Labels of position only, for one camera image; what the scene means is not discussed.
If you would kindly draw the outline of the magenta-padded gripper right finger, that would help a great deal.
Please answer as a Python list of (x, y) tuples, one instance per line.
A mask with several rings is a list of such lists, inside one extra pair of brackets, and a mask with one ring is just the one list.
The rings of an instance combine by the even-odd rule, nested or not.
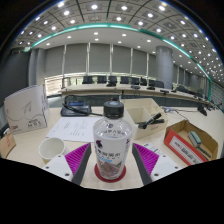
[(132, 154), (135, 158), (144, 185), (150, 184), (181, 170), (181, 167), (168, 155), (153, 147), (148, 149), (133, 143)]

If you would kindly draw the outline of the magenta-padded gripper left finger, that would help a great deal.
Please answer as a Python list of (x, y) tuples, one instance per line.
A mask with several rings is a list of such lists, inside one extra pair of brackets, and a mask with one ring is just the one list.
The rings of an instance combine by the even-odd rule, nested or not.
[(66, 155), (56, 155), (43, 170), (80, 185), (91, 155), (91, 144), (84, 144)]

